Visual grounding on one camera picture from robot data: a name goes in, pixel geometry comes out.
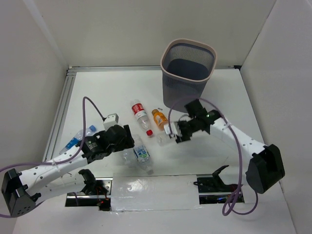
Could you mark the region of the clear unlabelled plastic bottle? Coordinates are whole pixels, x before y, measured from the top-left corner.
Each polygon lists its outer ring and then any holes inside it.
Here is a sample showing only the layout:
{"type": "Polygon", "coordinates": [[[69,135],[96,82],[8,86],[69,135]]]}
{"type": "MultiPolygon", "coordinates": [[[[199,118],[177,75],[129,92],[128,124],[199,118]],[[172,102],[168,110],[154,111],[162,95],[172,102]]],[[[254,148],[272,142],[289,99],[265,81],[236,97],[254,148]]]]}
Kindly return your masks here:
{"type": "Polygon", "coordinates": [[[161,133],[158,133],[156,136],[157,143],[159,146],[165,146],[171,142],[171,138],[169,135],[167,135],[164,131],[161,133]]]}

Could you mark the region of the orange juice bottle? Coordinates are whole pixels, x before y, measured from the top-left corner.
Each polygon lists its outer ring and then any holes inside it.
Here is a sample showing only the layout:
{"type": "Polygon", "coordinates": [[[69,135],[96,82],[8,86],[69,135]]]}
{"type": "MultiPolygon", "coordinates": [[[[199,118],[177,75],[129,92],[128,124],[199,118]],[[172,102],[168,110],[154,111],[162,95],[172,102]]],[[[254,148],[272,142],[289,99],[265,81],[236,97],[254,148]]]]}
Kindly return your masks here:
{"type": "Polygon", "coordinates": [[[160,130],[164,130],[164,125],[168,123],[166,116],[158,109],[152,110],[154,122],[160,130]]]}

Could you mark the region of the blue label clear bottle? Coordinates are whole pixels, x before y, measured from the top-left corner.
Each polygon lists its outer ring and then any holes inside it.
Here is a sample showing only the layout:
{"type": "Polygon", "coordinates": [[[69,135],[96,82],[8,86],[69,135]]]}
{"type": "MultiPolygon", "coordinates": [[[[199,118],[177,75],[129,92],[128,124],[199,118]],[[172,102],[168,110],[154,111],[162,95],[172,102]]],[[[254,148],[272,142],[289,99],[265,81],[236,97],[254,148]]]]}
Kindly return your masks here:
{"type": "Polygon", "coordinates": [[[74,137],[64,146],[64,148],[59,152],[59,155],[67,152],[69,149],[71,149],[73,146],[75,146],[79,141],[82,140],[83,136],[89,137],[92,136],[97,131],[96,127],[94,125],[89,126],[86,128],[85,132],[83,130],[80,130],[76,133],[74,137]]]}

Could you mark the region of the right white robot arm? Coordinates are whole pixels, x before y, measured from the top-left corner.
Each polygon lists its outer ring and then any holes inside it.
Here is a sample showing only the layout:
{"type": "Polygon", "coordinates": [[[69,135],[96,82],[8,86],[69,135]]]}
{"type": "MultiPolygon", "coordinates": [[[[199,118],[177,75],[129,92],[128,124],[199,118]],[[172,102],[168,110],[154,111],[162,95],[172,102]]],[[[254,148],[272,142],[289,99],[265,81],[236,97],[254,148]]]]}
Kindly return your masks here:
{"type": "Polygon", "coordinates": [[[177,143],[188,141],[193,133],[203,131],[237,149],[248,162],[246,181],[259,194],[264,194],[285,176],[281,152],[276,145],[256,141],[230,124],[216,108],[208,112],[199,99],[186,104],[185,109],[190,120],[174,121],[169,127],[169,135],[174,136],[177,143]]]}

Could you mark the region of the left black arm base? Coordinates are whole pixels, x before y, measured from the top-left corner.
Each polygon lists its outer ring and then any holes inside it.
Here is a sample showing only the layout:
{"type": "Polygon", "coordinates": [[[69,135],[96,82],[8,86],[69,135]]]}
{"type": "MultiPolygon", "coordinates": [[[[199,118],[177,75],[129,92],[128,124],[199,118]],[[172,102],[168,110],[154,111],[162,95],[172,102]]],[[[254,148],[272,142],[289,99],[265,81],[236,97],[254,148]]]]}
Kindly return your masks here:
{"type": "Polygon", "coordinates": [[[95,177],[89,169],[78,172],[85,180],[80,192],[68,193],[65,207],[98,207],[100,211],[111,211],[113,178],[95,177]]]}

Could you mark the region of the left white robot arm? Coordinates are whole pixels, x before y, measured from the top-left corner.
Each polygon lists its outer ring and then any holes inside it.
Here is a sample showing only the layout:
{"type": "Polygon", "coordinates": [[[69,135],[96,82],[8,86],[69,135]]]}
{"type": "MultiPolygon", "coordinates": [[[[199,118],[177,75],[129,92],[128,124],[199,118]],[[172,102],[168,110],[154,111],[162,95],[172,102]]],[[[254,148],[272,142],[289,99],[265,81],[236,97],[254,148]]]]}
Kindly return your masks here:
{"type": "Polygon", "coordinates": [[[128,125],[114,125],[80,141],[69,151],[33,168],[17,171],[11,166],[5,172],[1,193],[10,218],[20,217],[34,210],[47,199],[66,194],[96,190],[97,181],[85,166],[134,147],[128,125]]]}

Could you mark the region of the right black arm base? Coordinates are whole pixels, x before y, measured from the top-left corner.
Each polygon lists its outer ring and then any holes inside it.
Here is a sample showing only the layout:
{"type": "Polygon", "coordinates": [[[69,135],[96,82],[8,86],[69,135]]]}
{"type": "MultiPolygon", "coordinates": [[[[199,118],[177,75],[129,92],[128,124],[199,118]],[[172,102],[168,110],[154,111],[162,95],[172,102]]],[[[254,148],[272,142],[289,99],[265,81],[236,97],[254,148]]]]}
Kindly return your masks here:
{"type": "Polygon", "coordinates": [[[231,193],[237,189],[237,184],[225,184],[219,174],[229,165],[223,165],[212,174],[198,175],[193,184],[199,193],[199,204],[224,204],[231,193]]]}

